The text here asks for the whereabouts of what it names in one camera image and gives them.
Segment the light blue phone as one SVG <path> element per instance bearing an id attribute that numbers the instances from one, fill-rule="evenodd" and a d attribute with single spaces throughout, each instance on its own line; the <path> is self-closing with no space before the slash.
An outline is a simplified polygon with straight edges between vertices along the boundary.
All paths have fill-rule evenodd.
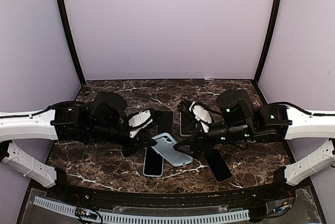
<path id="1" fill-rule="evenodd" d="M 193 158 L 185 153 L 176 151 L 174 145 L 176 140 L 167 132 L 152 137 L 156 145 L 152 149 L 167 160 L 172 166 L 179 167 L 193 162 Z"/>

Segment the black phone light-blue edge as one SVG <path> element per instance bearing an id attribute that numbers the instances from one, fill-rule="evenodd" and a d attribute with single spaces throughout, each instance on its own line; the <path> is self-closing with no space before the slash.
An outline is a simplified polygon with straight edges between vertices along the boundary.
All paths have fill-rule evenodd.
<path id="1" fill-rule="evenodd" d="M 197 128 L 194 118 L 190 118 L 185 113 L 180 113 L 180 135 L 182 137 L 191 136 Z"/>

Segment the purple-edged black phone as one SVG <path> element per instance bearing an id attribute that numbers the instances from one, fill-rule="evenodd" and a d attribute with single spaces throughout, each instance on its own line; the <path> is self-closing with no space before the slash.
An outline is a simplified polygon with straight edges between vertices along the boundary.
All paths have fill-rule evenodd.
<path id="1" fill-rule="evenodd" d="M 163 120 L 158 124 L 157 134 L 168 133 L 173 134 L 173 120 L 174 112 L 173 111 L 161 111 Z"/>

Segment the purple phone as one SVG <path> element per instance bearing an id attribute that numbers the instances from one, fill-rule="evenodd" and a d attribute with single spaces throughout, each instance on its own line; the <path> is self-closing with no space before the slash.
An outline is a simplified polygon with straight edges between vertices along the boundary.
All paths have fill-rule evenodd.
<path id="1" fill-rule="evenodd" d="M 204 153 L 204 158 L 216 182 L 220 183 L 232 177 L 230 169 L 217 149 L 214 149 L 211 155 Z"/>

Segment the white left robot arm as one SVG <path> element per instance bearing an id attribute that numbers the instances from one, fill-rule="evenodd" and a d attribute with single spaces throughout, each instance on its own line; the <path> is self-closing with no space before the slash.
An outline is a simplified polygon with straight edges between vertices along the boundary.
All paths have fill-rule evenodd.
<path id="1" fill-rule="evenodd" d="M 156 142 L 148 130 L 163 120 L 153 108 L 126 114 L 126 100 L 113 92 L 99 92 L 88 103 L 60 102 L 41 111 L 1 113 L 1 164 L 9 165 L 24 177 L 35 180 L 63 201 L 74 196 L 64 170 L 41 163 L 20 149 L 14 140 L 46 139 L 109 142 L 121 146 L 123 156 L 152 147 Z"/>

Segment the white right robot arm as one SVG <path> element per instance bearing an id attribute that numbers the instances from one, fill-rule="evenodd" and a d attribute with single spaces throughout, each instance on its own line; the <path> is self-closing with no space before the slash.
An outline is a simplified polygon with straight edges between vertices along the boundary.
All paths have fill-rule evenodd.
<path id="1" fill-rule="evenodd" d="M 217 144 L 239 141 L 280 142 L 299 138 L 325 138 L 314 152 L 277 169 L 267 189 L 272 200 L 334 162 L 334 112 L 304 110 L 289 102 L 274 102 L 254 108 L 245 90 L 231 89 L 216 98 L 222 121 L 214 122 L 216 111 L 202 103 L 182 100 L 178 109 L 200 123 L 194 133 L 174 145 L 174 150 L 194 158 L 212 154 Z"/>

